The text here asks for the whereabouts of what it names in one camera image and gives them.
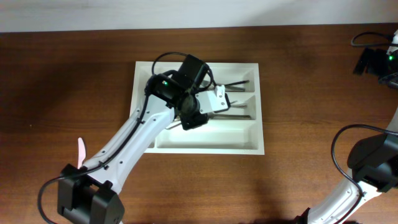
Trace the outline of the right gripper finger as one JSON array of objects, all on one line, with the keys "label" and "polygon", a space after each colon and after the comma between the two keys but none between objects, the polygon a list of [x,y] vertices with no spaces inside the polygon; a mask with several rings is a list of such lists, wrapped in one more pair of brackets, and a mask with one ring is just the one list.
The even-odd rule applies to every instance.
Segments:
[{"label": "right gripper finger", "polygon": [[387,74],[387,61],[388,55],[385,50],[382,49],[369,49],[368,64],[366,72],[378,77]]},{"label": "right gripper finger", "polygon": [[355,75],[362,75],[366,67],[368,66],[369,60],[372,58],[373,55],[374,55],[373,49],[365,48],[362,54],[360,55],[357,64],[355,65],[353,73]]}]

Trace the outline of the metal tablespoon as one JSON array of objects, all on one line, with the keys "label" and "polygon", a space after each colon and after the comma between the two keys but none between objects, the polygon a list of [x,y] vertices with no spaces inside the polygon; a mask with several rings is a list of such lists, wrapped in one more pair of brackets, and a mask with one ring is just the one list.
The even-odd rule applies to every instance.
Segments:
[{"label": "metal tablespoon", "polygon": [[236,115],[236,114],[210,114],[210,119],[228,119],[228,120],[251,120],[249,115]]},{"label": "metal tablespoon", "polygon": [[231,102],[232,108],[246,108],[248,104],[245,101],[233,101]]}]

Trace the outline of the metal fork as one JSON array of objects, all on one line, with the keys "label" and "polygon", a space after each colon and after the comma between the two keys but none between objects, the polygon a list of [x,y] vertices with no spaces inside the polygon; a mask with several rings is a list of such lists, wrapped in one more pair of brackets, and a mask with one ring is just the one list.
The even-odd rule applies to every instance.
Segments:
[{"label": "metal fork", "polygon": [[235,86],[235,85],[243,85],[245,83],[249,83],[249,80],[243,80],[243,81],[238,81],[238,82],[232,82],[228,84],[224,84],[224,86]]},{"label": "metal fork", "polygon": [[230,92],[245,92],[245,88],[236,86],[225,86],[225,89]]}]

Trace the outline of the white plastic knife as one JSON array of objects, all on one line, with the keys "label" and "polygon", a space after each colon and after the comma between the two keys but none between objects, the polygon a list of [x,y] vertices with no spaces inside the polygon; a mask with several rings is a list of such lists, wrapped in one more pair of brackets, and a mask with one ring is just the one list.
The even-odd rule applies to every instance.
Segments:
[{"label": "white plastic knife", "polygon": [[78,164],[77,168],[80,169],[83,166],[83,162],[86,158],[86,147],[83,138],[78,138]]}]

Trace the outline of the metal tweezers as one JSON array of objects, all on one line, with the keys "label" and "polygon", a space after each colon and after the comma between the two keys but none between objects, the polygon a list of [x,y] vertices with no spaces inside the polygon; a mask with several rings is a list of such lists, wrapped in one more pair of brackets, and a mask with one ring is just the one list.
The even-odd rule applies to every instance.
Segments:
[{"label": "metal tweezers", "polygon": [[172,124],[170,124],[169,126],[166,127],[166,130],[170,130],[170,129],[176,128],[176,127],[178,127],[180,125],[181,125],[181,122],[179,122],[179,121],[173,122]]}]

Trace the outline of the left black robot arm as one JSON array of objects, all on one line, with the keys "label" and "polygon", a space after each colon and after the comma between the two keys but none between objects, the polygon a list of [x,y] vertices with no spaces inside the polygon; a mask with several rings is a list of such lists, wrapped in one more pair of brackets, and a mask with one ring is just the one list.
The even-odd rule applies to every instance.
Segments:
[{"label": "left black robot arm", "polygon": [[155,138],[175,118],[187,131],[206,124],[209,113],[229,110],[224,85],[214,79],[201,85],[212,75],[209,65],[192,55],[178,70],[153,73],[139,106],[105,147],[82,165],[62,170],[58,214],[72,223],[121,223],[125,209],[119,194]]}]

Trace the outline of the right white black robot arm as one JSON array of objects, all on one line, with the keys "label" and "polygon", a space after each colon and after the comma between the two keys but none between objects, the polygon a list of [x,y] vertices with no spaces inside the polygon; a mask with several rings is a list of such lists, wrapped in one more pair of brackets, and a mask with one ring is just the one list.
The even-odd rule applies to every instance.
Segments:
[{"label": "right white black robot arm", "polygon": [[[354,72],[372,73],[380,83],[397,88],[397,44],[388,50],[364,49]],[[336,166],[343,175],[342,181],[322,203],[295,217],[294,223],[348,223],[359,207],[397,188],[397,116],[393,116],[386,129],[351,124],[341,128],[337,135],[354,128],[376,131],[377,135],[353,146],[347,160],[348,170]]]}]

